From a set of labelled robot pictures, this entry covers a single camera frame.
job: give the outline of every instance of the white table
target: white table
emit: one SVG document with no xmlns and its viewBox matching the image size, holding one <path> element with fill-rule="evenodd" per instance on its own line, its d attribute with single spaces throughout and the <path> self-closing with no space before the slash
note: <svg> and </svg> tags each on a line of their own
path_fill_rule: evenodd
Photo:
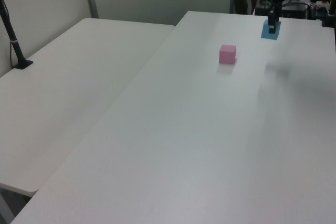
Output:
<svg viewBox="0 0 336 224">
<path fill-rule="evenodd" d="M 32 196 L 173 26 L 84 19 L 0 78 L 0 187 Z"/>
<path fill-rule="evenodd" d="M 13 224 L 334 224 L 333 29 L 264 20 L 187 13 Z"/>
</svg>

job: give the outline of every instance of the table surface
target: table surface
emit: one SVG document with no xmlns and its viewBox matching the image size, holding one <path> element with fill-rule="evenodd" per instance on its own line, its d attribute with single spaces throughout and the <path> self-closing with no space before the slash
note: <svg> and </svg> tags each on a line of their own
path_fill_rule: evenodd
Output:
<svg viewBox="0 0 336 224">
<path fill-rule="evenodd" d="M 334 31 L 264 21 L 188 12 L 13 224 L 334 224 Z"/>
<path fill-rule="evenodd" d="M 84 19 L 0 78 L 0 187 L 32 196 L 173 26 Z"/>
</svg>

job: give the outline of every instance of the pink cube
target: pink cube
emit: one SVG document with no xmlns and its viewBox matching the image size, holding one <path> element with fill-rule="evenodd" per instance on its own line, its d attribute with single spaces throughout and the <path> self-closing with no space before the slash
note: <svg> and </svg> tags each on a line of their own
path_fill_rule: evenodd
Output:
<svg viewBox="0 0 336 224">
<path fill-rule="evenodd" d="M 236 62 L 236 46 L 222 45 L 219 51 L 219 63 L 234 64 Z"/>
</svg>

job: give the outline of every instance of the black cable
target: black cable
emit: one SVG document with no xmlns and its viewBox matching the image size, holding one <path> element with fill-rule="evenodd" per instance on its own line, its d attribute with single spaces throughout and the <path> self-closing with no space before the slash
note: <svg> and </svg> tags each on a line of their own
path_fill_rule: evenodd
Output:
<svg viewBox="0 0 336 224">
<path fill-rule="evenodd" d="M 9 60 L 10 60 L 10 66 L 13 68 L 13 63 L 12 63 L 12 42 L 9 42 Z"/>
<path fill-rule="evenodd" d="M 4 1 L 4 0 L 2 0 L 2 3 L 3 3 L 3 4 L 4 4 L 4 6 L 5 6 L 5 9 L 6 9 L 6 14 L 7 14 L 8 18 L 9 18 L 9 11 L 8 11 L 8 9 L 7 9 L 7 5 L 6 5 L 6 3 L 5 3 L 5 1 Z"/>
</svg>

